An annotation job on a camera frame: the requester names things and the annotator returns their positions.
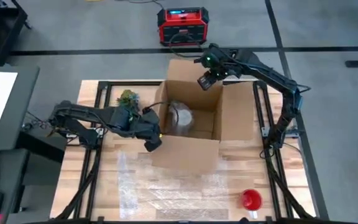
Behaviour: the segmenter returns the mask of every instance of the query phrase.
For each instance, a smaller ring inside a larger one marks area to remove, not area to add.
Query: plastic wrap
[[[169,107],[169,112],[172,113],[172,134],[186,136],[194,123],[193,113],[189,107],[184,103],[173,101]]]
[[[122,220],[227,220],[226,161],[215,174],[194,175],[151,166],[150,154],[130,162],[119,153],[118,187]]]

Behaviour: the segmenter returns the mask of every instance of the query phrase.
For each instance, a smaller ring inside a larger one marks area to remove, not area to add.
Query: open cardboard box
[[[252,83],[223,86],[215,83],[208,91],[197,79],[206,69],[189,60],[173,59],[167,79],[159,86],[155,102],[182,102],[193,112],[194,124],[187,136],[162,136],[162,145],[152,153],[152,165],[208,174],[216,170],[219,142],[251,140],[254,125]],[[172,123],[168,105],[158,105],[162,132]]]

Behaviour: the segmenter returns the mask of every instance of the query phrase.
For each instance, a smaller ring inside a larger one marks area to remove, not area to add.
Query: wooden table
[[[98,82],[99,80],[82,81],[78,104],[94,105]],[[125,89],[131,89],[140,95],[142,108],[154,102],[157,87],[114,86],[111,106],[116,105],[116,98]],[[277,121],[282,97],[271,88],[268,91]],[[256,189],[262,195],[263,205],[258,211],[258,220],[265,220],[265,216],[274,217],[265,161],[259,157],[262,141],[256,112],[254,118],[254,137],[251,141],[221,142],[219,169],[213,175],[193,175],[152,167],[150,154],[144,149],[143,141],[123,139],[116,134],[107,133],[103,142],[91,219],[104,216],[108,221],[238,221],[242,217],[249,217],[249,212],[241,208],[238,200],[245,189]],[[285,142],[298,147],[297,139],[286,139]],[[314,215],[300,152],[284,145],[281,153],[289,189],[305,210]],[[76,193],[84,154],[82,147],[67,147],[50,217],[56,217]],[[279,188],[277,189],[282,213],[285,215],[283,197]],[[85,216],[87,196],[86,192],[81,217]]]

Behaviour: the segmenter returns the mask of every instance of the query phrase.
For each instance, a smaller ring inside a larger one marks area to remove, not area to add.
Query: concrete floor
[[[271,2],[284,47],[358,46],[358,0]],[[19,3],[34,28],[22,31],[16,50],[160,47],[156,23],[160,9],[156,4],[113,0],[19,0]],[[276,46],[265,1],[161,3],[165,7],[206,7],[211,16],[209,42],[222,46]],[[283,72],[278,53],[257,55]],[[286,56],[292,77],[312,87],[304,94],[302,113],[329,217],[358,222],[358,68],[344,66],[345,60],[358,60],[358,52],[292,52]],[[55,103],[76,101],[81,80],[164,78],[168,61],[173,57],[172,54],[16,56],[9,63],[41,68],[29,109],[47,118]],[[48,190],[36,187],[29,194],[35,197],[49,192],[53,197],[50,190],[53,188],[53,184]],[[50,206],[51,202],[47,202],[41,210],[47,213]],[[46,216],[36,215],[31,220]]]

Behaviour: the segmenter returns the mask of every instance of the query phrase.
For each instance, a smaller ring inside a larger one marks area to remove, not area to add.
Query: plastic bag
[[[179,101],[172,101],[169,106],[169,112],[172,113],[171,134],[186,136],[194,123],[193,113],[189,107]]]

